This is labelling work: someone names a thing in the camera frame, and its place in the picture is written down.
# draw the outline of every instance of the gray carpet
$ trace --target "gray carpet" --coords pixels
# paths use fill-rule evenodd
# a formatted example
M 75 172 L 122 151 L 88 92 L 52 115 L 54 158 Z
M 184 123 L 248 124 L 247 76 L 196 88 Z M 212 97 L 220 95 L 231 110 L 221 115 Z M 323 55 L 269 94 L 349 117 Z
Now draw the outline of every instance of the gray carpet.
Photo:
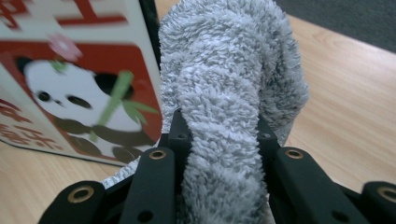
M 396 0 L 276 0 L 288 14 L 396 53 Z

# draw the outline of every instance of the box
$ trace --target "box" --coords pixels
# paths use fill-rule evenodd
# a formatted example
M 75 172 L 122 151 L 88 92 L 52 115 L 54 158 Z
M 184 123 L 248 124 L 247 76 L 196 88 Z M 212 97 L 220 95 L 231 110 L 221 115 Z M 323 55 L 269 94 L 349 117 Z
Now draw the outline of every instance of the box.
M 123 165 L 159 139 L 153 1 L 0 0 L 0 18 L 0 140 Z

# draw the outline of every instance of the flower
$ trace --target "flower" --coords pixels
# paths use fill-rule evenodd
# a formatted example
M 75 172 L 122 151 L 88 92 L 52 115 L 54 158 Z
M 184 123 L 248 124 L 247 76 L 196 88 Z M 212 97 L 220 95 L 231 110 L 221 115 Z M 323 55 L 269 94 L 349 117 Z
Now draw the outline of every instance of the flower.
M 76 44 L 70 38 L 61 34 L 49 36 L 49 47 L 69 62 L 75 62 L 82 56 L 82 52 Z

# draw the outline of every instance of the gray fuzzy cloth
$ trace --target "gray fuzzy cloth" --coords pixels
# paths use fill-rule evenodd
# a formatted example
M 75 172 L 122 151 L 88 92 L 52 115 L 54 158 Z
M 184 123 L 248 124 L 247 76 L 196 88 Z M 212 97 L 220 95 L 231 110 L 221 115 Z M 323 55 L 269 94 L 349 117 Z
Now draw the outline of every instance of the gray fuzzy cloth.
M 283 145 L 308 99 L 285 14 L 271 0 L 185 0 L 163 18 L 160 41 L 163 133 L 181 108 L 193 135 L 178 222 L 271 222 L 258 117 Z

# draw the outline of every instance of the table surface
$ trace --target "table surface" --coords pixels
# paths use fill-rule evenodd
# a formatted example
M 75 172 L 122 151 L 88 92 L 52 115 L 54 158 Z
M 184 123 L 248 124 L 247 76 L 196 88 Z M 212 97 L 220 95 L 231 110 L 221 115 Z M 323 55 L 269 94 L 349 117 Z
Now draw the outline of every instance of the table surface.
M 160 18 L 177 0 L 157 1 Z M 310 153 L 333 181 L 396 183 L 396 55 L 290 17 L 311 99 L 287 146 Z M 35 223 L 56 195 L 120 167 L 0 142 L 0 223 Z

